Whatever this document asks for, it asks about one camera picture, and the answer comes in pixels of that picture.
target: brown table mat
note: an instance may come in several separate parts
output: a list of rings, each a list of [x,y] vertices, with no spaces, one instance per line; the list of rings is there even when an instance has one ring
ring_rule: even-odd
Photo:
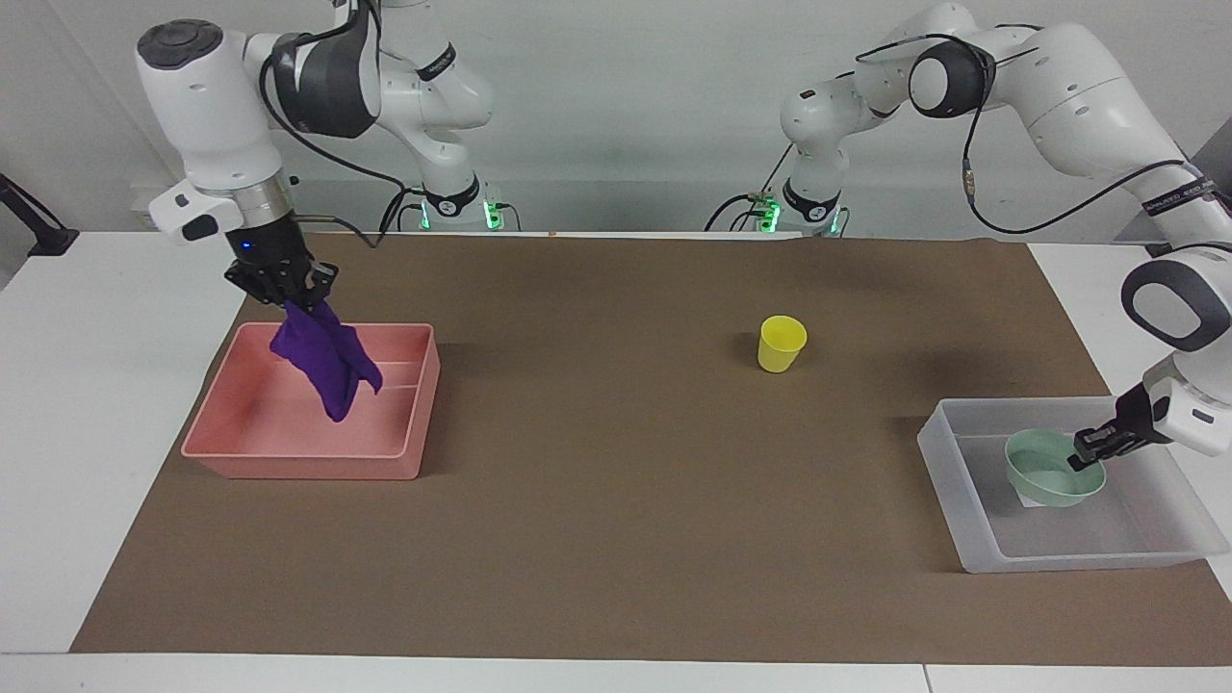
[[[938,400],[1106,393],[1021,245],[310,243],[345,319],[437,328],[424,475],[228,481],[177,443],[74,651],[1232,665],[1205,561],[962,572]],[[774,313],[811,334],[779,376]]]

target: yellow cup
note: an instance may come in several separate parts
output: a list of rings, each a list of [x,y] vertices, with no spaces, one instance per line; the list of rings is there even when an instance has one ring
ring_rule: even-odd
[[[761,323],[758,364],[769,372],[782,372],[808,342],[808,330],[793,317],[771,316]]]

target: purple cloth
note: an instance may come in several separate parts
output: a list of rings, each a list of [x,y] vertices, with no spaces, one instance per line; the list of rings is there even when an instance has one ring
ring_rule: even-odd
[[[287,317],[270,350],[308,376],[325,413],[340,422],[351,411],[361,380],[368,381],[373,392],[381,391],[381,369],[363,351],[355,328],[342,324],[324,301],[310,313],[291,301],[286,307]]]

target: pink plastic tray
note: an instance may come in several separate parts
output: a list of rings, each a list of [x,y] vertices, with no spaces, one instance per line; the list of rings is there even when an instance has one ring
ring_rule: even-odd
[[[341,423],[270,351],[278,324],[244,323],[180,451],[230,478],[415,478],[441,371],[432,326],[354,327],[384,387],[361,382]]]

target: green bowl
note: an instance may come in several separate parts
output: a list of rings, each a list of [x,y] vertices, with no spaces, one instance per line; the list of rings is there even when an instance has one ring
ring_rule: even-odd
[[[1073,439],[1063,433],[1020,430],[1005,441],[1005,477],[1019,493],[1041,506],[1077,506],[1104,487],[1108,472],[1103,462],[1073,471],[1068,461],[1073,454]]]

